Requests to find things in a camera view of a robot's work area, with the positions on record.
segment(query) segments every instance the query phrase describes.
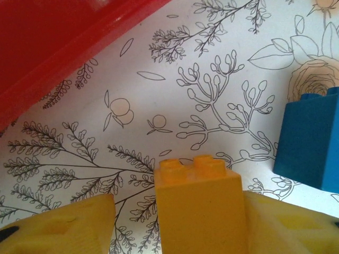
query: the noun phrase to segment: blue lego brick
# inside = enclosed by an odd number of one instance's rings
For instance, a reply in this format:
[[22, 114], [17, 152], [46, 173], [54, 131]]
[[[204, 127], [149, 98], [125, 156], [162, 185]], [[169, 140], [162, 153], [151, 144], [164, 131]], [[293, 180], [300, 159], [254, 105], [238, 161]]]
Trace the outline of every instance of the blue lego brick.
[[273, 172], [339, 193], [339, 88], [286, 105]]

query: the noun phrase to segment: yellow toy block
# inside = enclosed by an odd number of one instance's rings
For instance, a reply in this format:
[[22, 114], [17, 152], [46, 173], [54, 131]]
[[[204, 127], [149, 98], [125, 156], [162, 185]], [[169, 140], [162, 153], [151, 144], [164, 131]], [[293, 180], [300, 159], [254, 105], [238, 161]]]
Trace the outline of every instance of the yellow toy block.
[[107, 254], [113, 195], [102, 194], [16, 221], [0, 231], [1, 254]]
[[223, 160], [165, 160], [154, 174], [163, 254], [247, 253], [241, 177]]
[[338, 218], [244, 192], [250, 254], [338, 254]]

